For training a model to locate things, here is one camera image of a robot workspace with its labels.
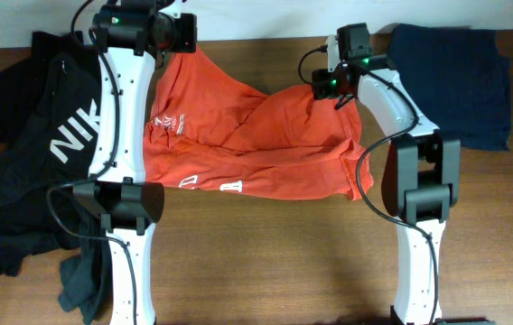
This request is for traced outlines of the red soccer t-shirt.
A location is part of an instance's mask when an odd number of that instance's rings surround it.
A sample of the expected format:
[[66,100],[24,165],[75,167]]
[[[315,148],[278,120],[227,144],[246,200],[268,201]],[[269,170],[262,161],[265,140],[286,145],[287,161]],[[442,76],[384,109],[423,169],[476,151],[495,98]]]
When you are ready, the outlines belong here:
[[373,184],[355,104],[307,85],[264,94],[203,51],[175,54],[144,130],[145,179],[274,200],[360,199]]

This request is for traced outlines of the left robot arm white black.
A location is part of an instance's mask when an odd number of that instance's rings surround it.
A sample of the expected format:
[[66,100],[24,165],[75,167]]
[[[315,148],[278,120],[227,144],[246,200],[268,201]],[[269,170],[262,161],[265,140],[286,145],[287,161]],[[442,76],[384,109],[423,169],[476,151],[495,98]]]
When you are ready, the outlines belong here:
[[98,140],[89,176],[75,199],[99,222],[109,245],[113,324],[153,324],[151,250],[164,188],[145,179],[146,100],[156,61],[193,53],[197,17],[182,0],[110,1],[89,29],[101,68],[100,110],[90,115]]

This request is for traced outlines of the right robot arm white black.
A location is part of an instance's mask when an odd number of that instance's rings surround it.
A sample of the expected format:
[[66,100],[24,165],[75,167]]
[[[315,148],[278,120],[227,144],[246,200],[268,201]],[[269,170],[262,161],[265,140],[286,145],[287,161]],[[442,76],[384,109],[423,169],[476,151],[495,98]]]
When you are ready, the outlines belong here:
[[385,208],[376,213],[396,226],[398,283],[394,324],[440,324],[439,253],[451,207],[459,195],[460,141],[418,108],[393,61],[377,55],[364,23],[345,25],[320,50],[326,68],[312,73],[315,99],[357,99],[369,109],[388,144],[381,183]]

